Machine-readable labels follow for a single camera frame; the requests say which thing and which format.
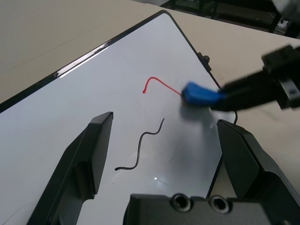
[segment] whiteboard black frame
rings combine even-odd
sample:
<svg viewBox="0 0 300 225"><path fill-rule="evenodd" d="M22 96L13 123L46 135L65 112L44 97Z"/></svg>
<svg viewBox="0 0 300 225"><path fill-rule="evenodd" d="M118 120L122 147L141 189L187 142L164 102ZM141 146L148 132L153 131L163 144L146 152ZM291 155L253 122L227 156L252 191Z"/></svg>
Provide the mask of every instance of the whiteboard black frame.
<svg viewBox="0 0 300 225"><path fill-rule="evenodd" d="M119 41L120 39L124 38L128 34L132 33L133 31L137 30L138 28L142 27L143 25L147 24L148 22L150 22L151 20L155 19L156 17L158 17L162 14L167 14L172 19L172 21L174 22L174 24L176 25L176 27L178 28L180 33L183 35L183 37L185 38L185 40L187 41L189 46L192 48L192 50L194 51L194 53L198 57L199 61L203 64L204 68L209 73L212 80L215 82L215 84L218 86L218 88L221 88L220 85L218 84L218 82L216 81L216 79L214 78L214 76L209 71L208 67L206 66L207 62L197 53L197 51L194 49L194 47L192 46L192 44L190 43L190 41L188 40L186 35L183 33L183 31L179 27L179 25L176 23L174 18L171 16L171 14L169 12L165 11L165 10L161 10L161 11L153 14L152 16L148 17L147 19L145 19L145 20L139 22L138 24L134 25L133 27L129 28L128 30L120 33L119 35L117 35L115 37L113 37L112 39L108 40L107 42L103 43L102 45L98 46L97 48L95 48L95 49L97 49L96 51L94 49L94 50L91 50L91 51L87 52L83 56L81 56L81 57L77 58L76 60L70 62L69 64L63 66L62 68L58 69L54 73L52 73L52 74L48 75L47 77L43 78L42 80L38 81L34 85L26 88L25 90L21 91L20 93L14 95L13 97L11 97L8 100L4 101L3 103L0 104L0 113L2 113L3 111L7 110L10 107L12 107L13 105L17 104L18 102L22 101L23 99L25 99L29 95L33 94L37 90L41 89L42 87L46 86L50 82L52 82L55 79L59 78L60 76L64 75L65 73L67 73L71 69L74 69L75 67L79 66L80 64L82 64L83 62L88 60L89 58L93 57L95 54L101 52L102 50L106 49L107 47L111 46L115 42ZM234 124L236 124L237 119L238 119L238 115L235 112ZM216 181L216 178L217 178L218 172L220 170L221 164L222 164L222 157L220 158L220 161L218 163L215 175L213 177L213 180L211 182L209 191L207 193L207 197L209 197L210 194L211 194L211 191L212 191L212 188L213 188L214 183Z"/></svg>

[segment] black plastic part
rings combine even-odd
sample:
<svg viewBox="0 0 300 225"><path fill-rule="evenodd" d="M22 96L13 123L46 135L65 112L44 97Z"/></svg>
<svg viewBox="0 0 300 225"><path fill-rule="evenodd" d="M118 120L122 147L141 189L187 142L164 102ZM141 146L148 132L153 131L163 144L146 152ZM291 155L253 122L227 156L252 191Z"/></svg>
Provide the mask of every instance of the black plastic part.
<svg viewBox="0 0 300 225"><path fill-rule="evenodd" d="M162 195L131 195L124 225L271 225L260 203L227 199L232 210L215 210L209 200L191 197L192 207L180 212Z"/></svg>
<svg viewBox="0 0 300 225"><path fill-rule="evenodd" d="M244 128L217 123L223 159L237 198L261 202L272 224L300 221L300 197L276 162Z"/></svg>
<svg viewBox="0 0 300 225"><path fill-rule="evenodd" d="M207 71L211 71L211 68L210 68L210 66L209 66L209 62L210 62L210 58L209 58L209 56L208 55L202 55L201 54L201 52L198 52L198 57L200 58L200 59L202 59L202 64L203 64L203 66L205 67L205 69L207 70Z"/></svg>
<svg viewBox="0 0 300 225"><path fill-rule="evenodd" d="M67 147L27 225L75 225L82 204L97 194L113 113L92 119Z"/></svg>
<svg viewBox="0 0 300 225"><path fill-rule="evenodd" d="M219 91L225 99L211 106L212 110L238 111L275 101L278 88L265 71L261 71L225 84Z"/></svg>

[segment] white surface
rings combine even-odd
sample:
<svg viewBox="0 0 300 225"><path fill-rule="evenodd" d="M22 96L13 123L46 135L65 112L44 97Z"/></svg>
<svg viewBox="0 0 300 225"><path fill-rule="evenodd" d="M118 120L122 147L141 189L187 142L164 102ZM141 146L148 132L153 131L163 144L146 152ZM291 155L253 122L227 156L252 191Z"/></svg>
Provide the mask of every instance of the white surface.
<svg viewBox="0 0 300 225"><path fill-rule="evenodd" d="M99 193L84 203L77 224L122 224L131 193L205 197L221 157L216 122L233 122L234 114L189 111L154 80L142 94L151 76L178 91L190 80L217 88L161 15L0 114L0 223L28 204L6 225L27 222L65 148L107 111L114 120ZM159 134L144 136L139 165L114 171L134 165L140 135L156 132L163 118Z"/></svg>

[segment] table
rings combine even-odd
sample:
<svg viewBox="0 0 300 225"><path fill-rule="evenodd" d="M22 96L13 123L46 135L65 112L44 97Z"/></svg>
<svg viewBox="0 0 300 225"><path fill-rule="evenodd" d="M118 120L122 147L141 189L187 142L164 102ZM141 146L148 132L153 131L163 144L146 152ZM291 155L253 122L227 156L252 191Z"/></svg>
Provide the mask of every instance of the table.
<svg viewBox="0 0 300 225"><path fill-rule="evenodd" d="M0 24L6 31L0 34L5 43L0 56L0 102L161 10L127 0L17 3L2 2L0 7ZM261 69L262 54L300 44L296 39L168 11L194 48L210 57L212 74L221 85ZM238 125L254 134L298 192L299 116L297 110L281 111L271 103L240 112L238 119ZM224 167L212 193L234 196Z"/></svg>

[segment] screw hole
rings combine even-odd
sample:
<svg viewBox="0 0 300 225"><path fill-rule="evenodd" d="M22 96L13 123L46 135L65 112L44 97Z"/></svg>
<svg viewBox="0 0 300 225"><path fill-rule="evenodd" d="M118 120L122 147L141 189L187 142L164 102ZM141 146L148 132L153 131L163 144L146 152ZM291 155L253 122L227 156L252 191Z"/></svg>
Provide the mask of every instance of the screw hole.
<svg viewBox="0 0 300 225"><path fill-rule="evenodd" d="M184 209L185 207L188 206L188 201L183 196L177 196L174 200L175 200L176 206L181 209Z"/></svg>
<svg viewBox="0 0 300 225"><path fill-rule="evenodd" d="M175 194L170 199L170 203L172 207L179 212L188 212L192 207L191 200L184 194Z"/></svg>
<svg viewBox="0 0 300 225"><path fill-rule="evenodd" d="M214 199L213 204L218 210L224 210L226 208L226 203L220 198Z"/></svg>
<svg viewBox="0 0 300 225"><path fill-rule="evenodd" d="M212 209L218 213L226 214L230 211L228 201L221 196L212 196L210 198L210 206Z"/></svg>

